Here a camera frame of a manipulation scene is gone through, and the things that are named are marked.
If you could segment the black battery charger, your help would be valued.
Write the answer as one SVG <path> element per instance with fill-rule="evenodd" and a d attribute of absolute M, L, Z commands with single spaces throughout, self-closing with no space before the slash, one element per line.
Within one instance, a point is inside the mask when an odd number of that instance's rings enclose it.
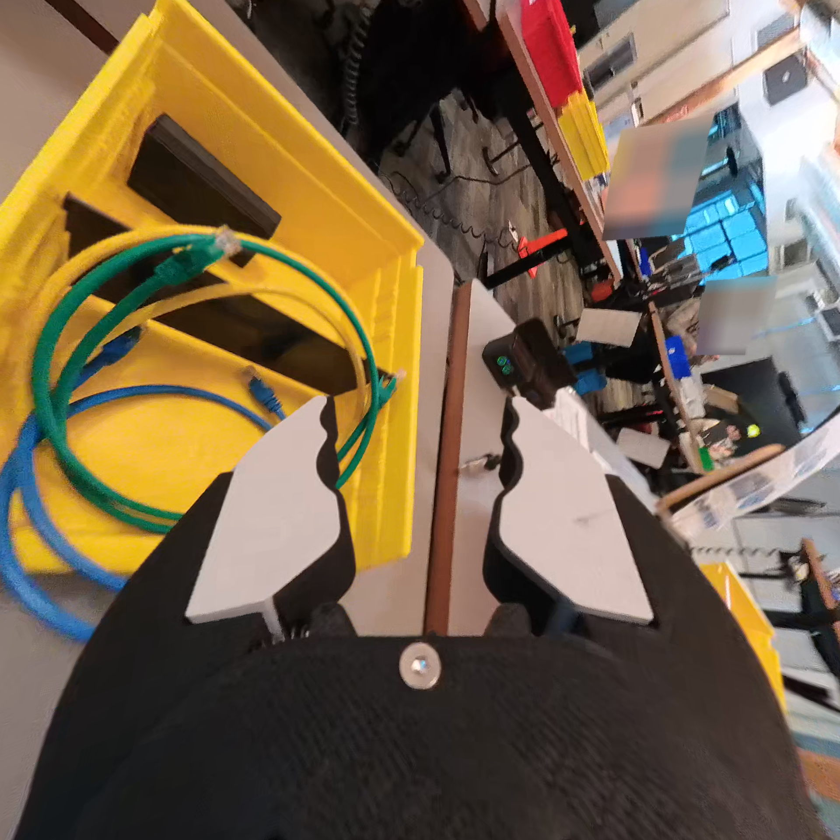
<path fill-rule="evenodd" d="M 502 391 L 516 392 L 541 411 L 552 408 L 557 392 L 574 388 L 578 380 L 538 318 L 489 341 L 481 358 Z"/>

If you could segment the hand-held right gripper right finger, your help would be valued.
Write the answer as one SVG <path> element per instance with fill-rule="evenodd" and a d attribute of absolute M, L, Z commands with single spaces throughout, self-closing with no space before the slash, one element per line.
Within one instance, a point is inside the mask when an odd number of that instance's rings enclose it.
<path fill-rule="evenodd" d="M 607 475 L 575 437 L 525 398 L 507 399 L 501 491 L 482 576 L 500 604 L 522 606 L 533 632 L 584 616 L 655 620 Z"/>

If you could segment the stack of yellow bins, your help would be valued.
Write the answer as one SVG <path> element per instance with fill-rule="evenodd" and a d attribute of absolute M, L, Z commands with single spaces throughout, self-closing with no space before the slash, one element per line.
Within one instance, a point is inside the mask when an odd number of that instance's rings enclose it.
<path fill-rule="evenodd" d="M 603 127 L 594 102 L 585 91 L 570 94 L 558 118 L 560 133 L 583 181 L 590 181 L 610 169 L 610 157 Z"/>

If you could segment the wooden board with instruction sheet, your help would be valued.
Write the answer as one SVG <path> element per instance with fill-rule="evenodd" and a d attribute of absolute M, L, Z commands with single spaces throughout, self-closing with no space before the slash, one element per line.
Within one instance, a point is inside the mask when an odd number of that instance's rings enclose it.
<path fill-rule="evenodd" d="M 782 498 L 839 455 L 839 409 L 792 448 L 762 447 L 661 498 L 657 514 L 681 538 L 717 530 Z"/>

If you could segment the red plastic bin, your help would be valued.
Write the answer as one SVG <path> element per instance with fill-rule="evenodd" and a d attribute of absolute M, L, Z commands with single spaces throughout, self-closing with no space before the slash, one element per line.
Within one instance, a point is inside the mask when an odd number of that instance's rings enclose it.
<path fill-rule="evenodd" d="M 520 1 L 521 32 L 536 74 L 555 110 L 583 92 L 572 26 L 561 1 Z"/>

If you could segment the printed paper sheet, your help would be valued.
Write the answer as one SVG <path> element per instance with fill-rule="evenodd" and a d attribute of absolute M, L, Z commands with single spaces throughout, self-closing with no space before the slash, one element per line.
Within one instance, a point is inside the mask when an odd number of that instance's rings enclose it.
<path fill-rule="evenodd" d="M 542 409 L 542 415 L 572 436 L 589 454 L 604 460 L 613 454 L 614 442 L 571 387 L 559 389 L 553 396 L 553 404 Z"/>

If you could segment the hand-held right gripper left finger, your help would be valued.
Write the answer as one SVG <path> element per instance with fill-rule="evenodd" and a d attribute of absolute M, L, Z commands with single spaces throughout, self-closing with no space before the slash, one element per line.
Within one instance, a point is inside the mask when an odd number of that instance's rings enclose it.
<path fill-rule="evenodd" d="M 255 616 L 284 640 L 307 635 L 317 610 L 347 593 L 356 562 L 337 441 L 334 400 L 319 395 L 239 460 L 185 608 L 190 624 Z"/>

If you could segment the yellow plastic bin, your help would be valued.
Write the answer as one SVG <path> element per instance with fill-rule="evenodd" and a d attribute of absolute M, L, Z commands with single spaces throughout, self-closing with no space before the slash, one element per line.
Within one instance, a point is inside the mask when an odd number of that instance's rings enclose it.
<path fill-rule="evenodd" d="M 162 212 L 128 179 L 145 131 L 162 114 L 182 126 L 280 213 L 270 243 L 340 290 L 360 317 L 377 367 L 405 373 L 343 486 L 361 570 L 411 552 L 417 448 L 424 239 L 246 58 L 187 2 L 141 15 L 2 205 L 2 463 L 32 408 L 30 368 L 46 321 L 76 278 L 66 198 L 128 230 L 163 232 Z M 174 384 L 245 401 L 247 361 L 150 323 L 140 346 L 82 394 Z M 138 397 L 69 422 L 69 443 L 115 490 L 145 505 L 188 509 L 259 437 L 233 411 L 184 396 Z M 69 541 L 132 573 L 160 541 L 81 497 L 49 446 L 36 475 Z"/>
<path fill-rule="evenodd" d="M 786 712 L 781 659 L 770 621 L 730 563 L 702 563 L 699 568 L 737 621 L 762 666 L 781 710 Z"/>

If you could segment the red black stand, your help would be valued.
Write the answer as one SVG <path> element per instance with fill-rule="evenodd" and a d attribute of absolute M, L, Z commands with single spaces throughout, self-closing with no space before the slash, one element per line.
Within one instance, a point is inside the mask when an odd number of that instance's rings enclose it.
<path fill-rule="evenodd" d="M 568 250 L 568 239 L 568 231 L 564 227 L 533 241 L 524 236 L 520 237 L 516 244 L 518 258 L 482 277 L 482 285 L 486 289 L 494 290 L 522 275 L 535 277 L 540 266 Z"/>

